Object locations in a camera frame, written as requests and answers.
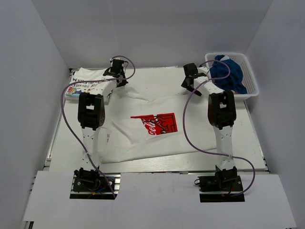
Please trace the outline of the white Coca-Cola t-shirt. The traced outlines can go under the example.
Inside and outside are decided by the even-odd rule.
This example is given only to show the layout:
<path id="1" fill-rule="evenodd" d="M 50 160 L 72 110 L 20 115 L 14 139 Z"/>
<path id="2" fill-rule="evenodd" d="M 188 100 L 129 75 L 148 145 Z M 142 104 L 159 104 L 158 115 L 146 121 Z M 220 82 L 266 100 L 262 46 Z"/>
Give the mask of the white Coca-Cola t-shirt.
<path id="1" fill-rule="evenodd" d="M 105 128 L 109 141 L 101 148 L 102 163 L 194 152 L 216 148 L 208 122 L 208 101 L 188 94 L 149 101 L 131 87 L 113 91 L 106 106 Z"/>

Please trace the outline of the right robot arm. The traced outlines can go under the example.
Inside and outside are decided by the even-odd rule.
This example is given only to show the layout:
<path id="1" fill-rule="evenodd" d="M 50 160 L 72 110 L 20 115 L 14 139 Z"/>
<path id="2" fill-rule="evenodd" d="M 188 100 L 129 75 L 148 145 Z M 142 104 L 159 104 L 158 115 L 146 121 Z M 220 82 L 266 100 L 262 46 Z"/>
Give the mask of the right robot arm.
<path id="1" fill-rule="evenodd" d="M 237 178 L 237 168 L 233 159 L 232 131 L 236 120 L 236 107 L 232 91 L 224 91 L 208 78 L 207 67 L 197 67 L 195 63 L 183 66 L 185 79 L 181 87 L 192 94 L 204 95 L 208 99 L 207 116 L 216 139 L 218 162 L 215 166 L 215 184 L 220 190 L 227 190 Z"/>

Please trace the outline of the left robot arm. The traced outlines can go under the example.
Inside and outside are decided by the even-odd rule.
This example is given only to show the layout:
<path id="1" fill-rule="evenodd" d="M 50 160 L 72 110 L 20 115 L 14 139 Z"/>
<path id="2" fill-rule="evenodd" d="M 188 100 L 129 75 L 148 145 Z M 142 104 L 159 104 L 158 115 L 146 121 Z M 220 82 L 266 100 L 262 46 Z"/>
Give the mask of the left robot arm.
<path id="1" fill-rule="evenodd" d="M 106 118 L 105 104 L 109 102 L 114 89 L 128 83 L 124 68 L 131 61 L 117 55 L 110 58 L 110 63 L 109 68 L 99 72 L 101 77 L 98 80 L 86 81 L 90 88 L 80 93 L 78 102 L 77 119 L 82 131 L 81 145 L 84 148 L 84 159 L 97 171 L 100 163 L 98 151 L 102 142 L 101 129 Z"/>

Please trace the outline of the folded white printed t-shirt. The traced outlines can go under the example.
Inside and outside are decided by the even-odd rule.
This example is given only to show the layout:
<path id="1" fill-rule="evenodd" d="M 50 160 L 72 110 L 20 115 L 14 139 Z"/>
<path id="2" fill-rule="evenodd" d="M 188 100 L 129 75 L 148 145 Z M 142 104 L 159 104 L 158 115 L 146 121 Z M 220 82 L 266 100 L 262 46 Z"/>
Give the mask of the folded white printed t-shirt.
<path id="1" fill-rule="evenodd" d="M 114 81 L 114 87 L 110 87 L 109 79 L 111 76 L 103 76 L 106 69 L 89 70 L 80 68 L 76 71 L 70 80 L 70 85 L 65 93 L 65 99 L 78 100 L 81 93 L 90 93 L 93 95 L 100 94 L 104 96 L 105 103 L 108 103 L 109 95 L 116 87 L 116 81 Z"/>

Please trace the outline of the white perforated plastic basket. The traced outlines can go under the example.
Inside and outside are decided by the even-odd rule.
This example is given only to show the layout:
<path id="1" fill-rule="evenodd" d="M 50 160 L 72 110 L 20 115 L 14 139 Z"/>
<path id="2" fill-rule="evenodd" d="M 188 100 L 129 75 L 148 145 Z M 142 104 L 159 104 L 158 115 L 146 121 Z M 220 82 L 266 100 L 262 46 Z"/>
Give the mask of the white perforated plastic basket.
<path id="1" fill-rule="evenodd" d="M 228 56 L 241 67 L 243 72 L 242 83 L 247 89 L 247 94 L 235 94 L 234 98 L 237 101 L 245 101 L 250 97 L 258 96 L 259 88 L 247 57 L 244 54 L 238 52 L 210 52 L 205 55 L 205 60 L 214 60 L 217 55 Z"/>

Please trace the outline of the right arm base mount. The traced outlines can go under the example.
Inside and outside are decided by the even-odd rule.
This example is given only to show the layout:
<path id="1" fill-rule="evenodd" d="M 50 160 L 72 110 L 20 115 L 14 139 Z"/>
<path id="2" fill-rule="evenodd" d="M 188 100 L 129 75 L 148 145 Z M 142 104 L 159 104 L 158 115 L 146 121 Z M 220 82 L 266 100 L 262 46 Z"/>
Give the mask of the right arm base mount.
<path id="1" fill-rule="evenodd" d="M 235 181 L 220 184 L 215 176 L 199 176 L 194 185 L 199 188 L 201 203 L 233 203 L 245 202 L 244 194 L 236 196 L 243 191 L 240 176 Z"/>

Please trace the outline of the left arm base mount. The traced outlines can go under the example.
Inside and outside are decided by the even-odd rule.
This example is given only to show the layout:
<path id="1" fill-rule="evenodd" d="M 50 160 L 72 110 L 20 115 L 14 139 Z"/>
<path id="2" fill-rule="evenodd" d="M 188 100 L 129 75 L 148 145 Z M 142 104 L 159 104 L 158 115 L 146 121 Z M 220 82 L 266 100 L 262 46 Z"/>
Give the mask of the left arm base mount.
<path id="1" fill-rule="evenodd" d="M 119 191 L 120 178 L 105 178 L 97 170 L 80 168 L 74 171 L 70 199 L 115 200 Z"/>

